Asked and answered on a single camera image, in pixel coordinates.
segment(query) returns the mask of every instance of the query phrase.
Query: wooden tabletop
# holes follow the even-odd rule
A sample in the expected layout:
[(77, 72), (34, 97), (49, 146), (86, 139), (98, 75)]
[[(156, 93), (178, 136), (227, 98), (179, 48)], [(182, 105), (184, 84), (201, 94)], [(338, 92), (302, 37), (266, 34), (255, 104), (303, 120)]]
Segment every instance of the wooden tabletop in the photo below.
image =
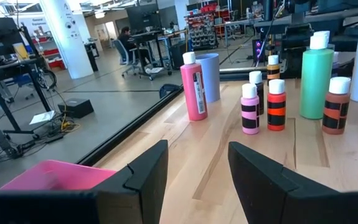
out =
[(160, 139), (169, 141), (169, 169), (161, 223), (244, 224), (227, 159), (230, 141), (238, 141), (287, 168), (339, 191), (358, 190), (358, 103), (351, 102), (343, 135), (321, 131), (321, 121), (299, 116), (299, 80), (286, 80), (284, 131), (266, 128), (242, 133), (241, 86), (223, 82), (222, 99), (208, 104), (209, 117), (190, 122), (184, 95), (142, 125), (97, 166), (120, 170)]

